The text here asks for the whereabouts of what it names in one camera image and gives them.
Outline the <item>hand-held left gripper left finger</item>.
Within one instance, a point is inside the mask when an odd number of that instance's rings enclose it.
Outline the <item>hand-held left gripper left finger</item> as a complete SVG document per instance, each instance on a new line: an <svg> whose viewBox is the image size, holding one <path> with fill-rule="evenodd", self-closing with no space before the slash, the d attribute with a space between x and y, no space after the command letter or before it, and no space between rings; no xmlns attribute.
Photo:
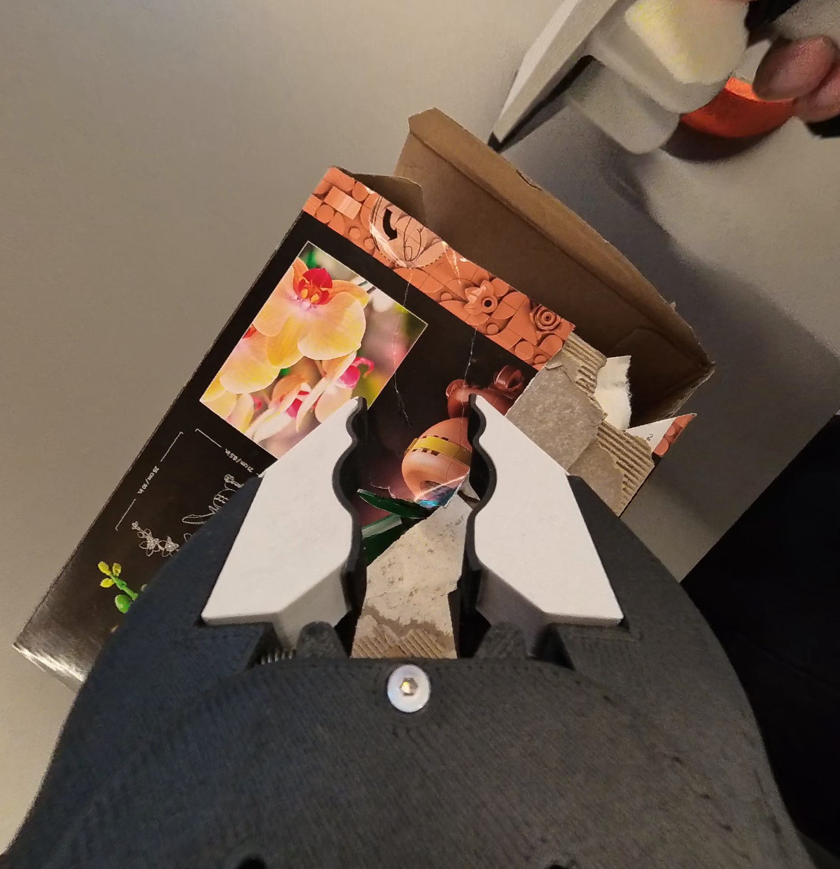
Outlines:
<svg viewBox="0 0 840 869"><path fill-rule="evenodd" d="M205 624L270 624L294 648L308 624L337 626L351 612L361 528L341 473L365 422L366 402L354 398L263 473Z"/></svg>

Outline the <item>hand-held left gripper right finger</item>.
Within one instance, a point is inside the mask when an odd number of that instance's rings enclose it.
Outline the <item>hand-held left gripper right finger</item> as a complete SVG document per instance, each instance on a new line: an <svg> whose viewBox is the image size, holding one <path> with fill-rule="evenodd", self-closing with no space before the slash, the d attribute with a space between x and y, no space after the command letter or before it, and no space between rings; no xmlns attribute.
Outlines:
<svg viewBox="0 0 840 869"><path fill-rule="evenodd" d="M488 399L471 399L465 612L512 624L534 650L556 624L611 628L623 611L570 474Z"/></svg>

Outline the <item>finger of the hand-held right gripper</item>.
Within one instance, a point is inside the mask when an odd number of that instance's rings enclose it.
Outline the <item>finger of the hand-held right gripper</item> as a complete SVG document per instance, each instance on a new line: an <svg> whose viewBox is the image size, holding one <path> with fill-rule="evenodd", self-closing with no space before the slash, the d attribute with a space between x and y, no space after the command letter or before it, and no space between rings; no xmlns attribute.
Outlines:
<svg viewBox="0 0 840 869"><path fill-rule="evenodd" d="M513 147L577 106L605 134L625 145L622 59L605 31L622 16L622 1L564 1L527 51L492 130L493 147Z"/></svg>

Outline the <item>orange masking tape roll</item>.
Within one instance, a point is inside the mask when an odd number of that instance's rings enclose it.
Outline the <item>orange masking tape roll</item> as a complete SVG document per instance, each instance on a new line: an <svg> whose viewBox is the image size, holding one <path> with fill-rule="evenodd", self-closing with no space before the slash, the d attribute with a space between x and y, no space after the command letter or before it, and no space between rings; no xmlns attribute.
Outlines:
<svg viewBox="0 0 840 869"><path fill-rule="evenodd" d="M750 138L774 133L794 114L794 100L763 100L750 82L732 76L708 104L684 114L681 121L707 135Z"/></svg>

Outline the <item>black orchid lego box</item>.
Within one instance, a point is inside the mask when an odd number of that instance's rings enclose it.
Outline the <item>black orchid lego box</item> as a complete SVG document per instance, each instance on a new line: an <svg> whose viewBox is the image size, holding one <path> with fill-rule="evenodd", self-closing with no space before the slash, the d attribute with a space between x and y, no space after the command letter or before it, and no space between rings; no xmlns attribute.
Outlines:
<svg viewBox="0 0 840 869"><path fill-rule="evenodd" d="M354 398L373 561L469 473L472 396L622 515L714 364L652 282L575 212L440 110L396 175L332 166L15 642L78 688L167 560ZM632 356L632 426L595 399Z"/></svg>

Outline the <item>person's right hand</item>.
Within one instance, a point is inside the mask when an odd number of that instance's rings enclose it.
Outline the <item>person's right hand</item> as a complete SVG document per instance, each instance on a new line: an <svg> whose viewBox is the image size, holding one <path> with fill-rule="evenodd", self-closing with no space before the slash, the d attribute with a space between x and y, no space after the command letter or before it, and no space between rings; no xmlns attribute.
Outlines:
<svg viewBox="0 0 840 869"><path fill-rule="evenodd" d="M827 37L779 40L760 62L753 90L767 102L793 102L804 123L828 121L840 114L840 49Z"/></svg>

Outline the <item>person's black jacket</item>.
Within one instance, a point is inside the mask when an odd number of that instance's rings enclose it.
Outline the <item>person's black jacket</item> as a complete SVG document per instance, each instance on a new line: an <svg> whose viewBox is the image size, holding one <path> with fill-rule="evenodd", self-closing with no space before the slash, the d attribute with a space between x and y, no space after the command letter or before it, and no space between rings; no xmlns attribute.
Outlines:
<svg viewBox="0 0 840 869"><path fill-rule="evenodd" d="M840 868L840 412L687 576L818 863Z"/></svg>

